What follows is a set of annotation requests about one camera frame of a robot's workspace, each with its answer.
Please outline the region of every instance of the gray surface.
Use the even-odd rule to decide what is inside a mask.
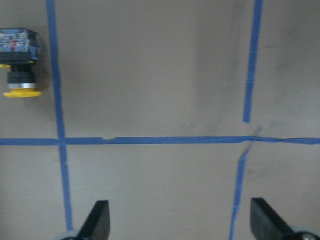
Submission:
[[[250,2],[56,7],[68,137],[245,134]]]
[[[252,123],[241,122],[253,0],[56,0],[68,137],[319,137],[319,1],[265,1]],[[1,138],[56,138],[45,1],[2,1],[2,27],[39,32],[43,95],[0,97]],[[0,90],[8,90],[0,70]],[[226,239],[247,144],[69,146],[74,226],[110,200],[111,240]],[[318,146],[257,143],[236,239],[253,239],[250,197],[319,229]],[[0,147],[0,238],[65,231],[57,147]]]
[[[0,147],[0,238],[52,240],[65,229],[54,146]]]
[[[109,199],[110,240],[227,239],[242,144],[70,146],[74,226]]]
[[[319,137],[320,1],[265,1],[252,124],[280,138]]]
[[[46,2],[42,0],[1,1],[0,28],[28,28],[40,35],[42,55],[33,67],[42,96],[6,98],[9,92],[6,69],[0,69],[0,137],[56,138]]]
[[[263,197],[292,226],[320,233],[320,149],[298,144],[256,143],[247,159],[235,239],[253,240],[250,198]]]

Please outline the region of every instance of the blue painter's tape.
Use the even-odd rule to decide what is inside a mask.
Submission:
[[[258,130],[258,133],[257,133],[258,136],[260,135],[261,131],[262,131],[262,128]],[[250,143],[249,147],[241,156],[238,162],[236,178],[235,178],[235,188],[234,188],[234,196],[233,196],[233,207],[232,207],[232,215],[231,215],[229,240],[233,240],[235,235],[237,215],[238,215],[239,207],[241,204],[242,188],[243,188],[243,182],[244,182],[244,177],[246,172],[247,156],[250,153],[252,147],[254,146],[255,141],[259,139],[258,136],[254,137],[254,140]]]
[[[0,146],[61,146],[61,145],[148,145],[148,144],[239,144],[247,141],[287,144],[320,144],[318,137],[275,138],[262,136],[163,136],[163,137],[66,137],[0,138]]]
[[[66,230],[71,231],[73,229],[72,225],[72,207],[70,198],[70,184],[69,184],[69,171],[67,164],[67,146],[59,146],[60,153],[60,170],[62,178],[62,189],[63,189],[63,203],[64,203],[64,214],[65,214],[65,224]]]
[[[66,137],[67,145],[103,144],[238,144],[253,140],[253,136],[162,136],[162,137]]]
[[[63,116],[63,109],[62,109],[61,77],[60,77],[60,70],[59,70],[59,48],[58,48],[55,0],[46,0],[46,11],[47,11],[47,18],[48,18],[57,135],[58,135],[58,139],[64,142],[65,141],[65,125],[64,125],[64,116]],[[68,165],[67,165],[67,146],[65,144],[59,145],[59,152],[60,152],[60,166],[61,166],[61,176],[62,176],[65,222],[66,222],[67,231],[70,231],[73,229],[73,226],[72,226],[72,208],[71,208],[71,200],[70,200],[70,186],[69,186]]]
[[[66,137],[67,145],[134,145],[134,144],[239,144],[246,141],[288,144],[320,144],[320,138],[275,138],[262,136],[163,136],[163,137]]]
[[[261,25],[262,7],[263,0],[255,0],[243,110],[243,121],[245,123],[250,123],[251,119],[252,93],[254,89],[256,75],[258,40]]]
[[[0,138],[0,146],[56,146],[61,141],[53,138]]]
[[[64,126],[64,118],[63,118],[63,109],[62,109],[61,78],[60,78],[60,71],[59,71],[59,49],[58,49],[55,0],[46,0],[46,11],[47,11],[48,28],[49,28],[51,68],[52,68],[52,77],[53,77],[53,91],[54,91],[57,134],[59,139],[63,139],[65,137],[65,126]]]

